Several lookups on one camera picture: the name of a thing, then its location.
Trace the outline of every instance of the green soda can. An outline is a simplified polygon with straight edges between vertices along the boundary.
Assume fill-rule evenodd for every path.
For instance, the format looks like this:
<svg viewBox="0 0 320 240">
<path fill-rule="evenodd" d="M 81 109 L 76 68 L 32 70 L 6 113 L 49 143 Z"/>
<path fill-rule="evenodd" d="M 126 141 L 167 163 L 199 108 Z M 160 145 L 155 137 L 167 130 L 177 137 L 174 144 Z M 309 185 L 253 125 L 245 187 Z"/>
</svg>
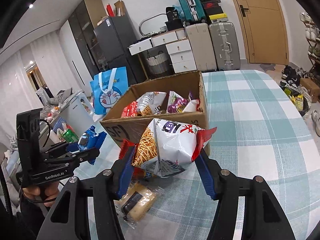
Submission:
<svg viewBox="0 0 320 240">
<path fill-rule="evenodd" d="M 71 129 L 66 129 L 63 134 L 62 137 L 67 141 L 67 142 L 77 142 L 79 141 L 78 136 L 71 130 Z"/>
</svg>

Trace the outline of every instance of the teal checkered tablecloth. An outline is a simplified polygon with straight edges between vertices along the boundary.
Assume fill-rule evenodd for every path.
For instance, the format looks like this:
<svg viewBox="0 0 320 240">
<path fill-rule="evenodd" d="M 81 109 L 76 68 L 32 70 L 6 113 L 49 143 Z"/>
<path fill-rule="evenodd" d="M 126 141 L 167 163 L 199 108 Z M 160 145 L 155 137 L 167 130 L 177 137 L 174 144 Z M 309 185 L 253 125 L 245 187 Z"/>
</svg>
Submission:
<svg viewBox="0 0 320 240">
<path fill-rule="evenodd" d="M 296 239 L 305 239 L 320 219 L 320 156 L 295 106 L 265 73 L 252 70 L 204 73 L 210 127 L 217 126 L 210 158 L 236 176 L 265 178 L 286 213 Z M 108 136 L 94 166 L 75 174 L 93 177 L 110 168 L 119 147 Z M 171 178 L 152 182 L 164 188 L 136 229 L 121 221 L 125 239 L 206 239 L 217 201 L 206 195 L 193 163 Z M 244 197 L 239 198 L 234 239 L 241 238 Z M 97 239 L 92 200 L 92 239 Z"/>
</svg>

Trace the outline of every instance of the doraemon tote bag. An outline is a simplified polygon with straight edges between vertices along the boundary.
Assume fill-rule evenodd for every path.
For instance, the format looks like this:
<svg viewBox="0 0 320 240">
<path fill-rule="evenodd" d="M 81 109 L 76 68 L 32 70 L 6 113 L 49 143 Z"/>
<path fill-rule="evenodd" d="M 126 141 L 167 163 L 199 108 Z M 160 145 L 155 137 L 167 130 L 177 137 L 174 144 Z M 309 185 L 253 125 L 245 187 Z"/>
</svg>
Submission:
<svg viewBox="0 0 320 240">
<path fill-rule="evenodd" d="M 129 88 L 125 67 L 100 72 L 90 83 L 95 114 L 106 114 Z"/>
</svg>

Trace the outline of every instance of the gray refrigerator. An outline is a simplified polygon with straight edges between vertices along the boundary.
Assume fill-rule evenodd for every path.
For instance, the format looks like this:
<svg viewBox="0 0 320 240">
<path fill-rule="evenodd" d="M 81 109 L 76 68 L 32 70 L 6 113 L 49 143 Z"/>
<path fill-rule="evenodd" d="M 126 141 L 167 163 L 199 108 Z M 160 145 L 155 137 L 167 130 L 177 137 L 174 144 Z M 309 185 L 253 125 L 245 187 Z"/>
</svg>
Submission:
<svg viewBox="0 0 320 240">
<path fill-rule="evenodd" d="M 94 29 L 94 33 L 108 62 L 106 70 L 125 66 L 129 85 L 147 79 L 138 56 L 132 56 L 128 49 L 137 41 L 128 16 L 109 17 Z"/>
</svg>

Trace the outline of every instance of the suitcase handle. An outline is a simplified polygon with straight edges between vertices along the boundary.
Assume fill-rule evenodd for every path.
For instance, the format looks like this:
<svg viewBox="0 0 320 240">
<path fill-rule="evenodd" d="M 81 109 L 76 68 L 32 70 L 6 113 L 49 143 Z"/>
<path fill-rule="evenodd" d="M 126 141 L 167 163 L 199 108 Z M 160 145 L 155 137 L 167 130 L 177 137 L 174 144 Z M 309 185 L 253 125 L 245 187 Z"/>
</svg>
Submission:
<svg viewBox="0 0 320 240">
<path fill-rule="evenodd" d="M 195 0 L 188 0 L 188 3 L 190 6 L 196 6 L 196 1 Z"/>
<path fill-rule="evenodd" d="M 226 44 L 228 44 L 228 45 L 229 45 L 229 48 L 230 48 L 229 53 L 231 53 L 231 52 L 232 52 L 231 43 L 230 43 L 230 42 L 226 42 Z"/>
</svg>

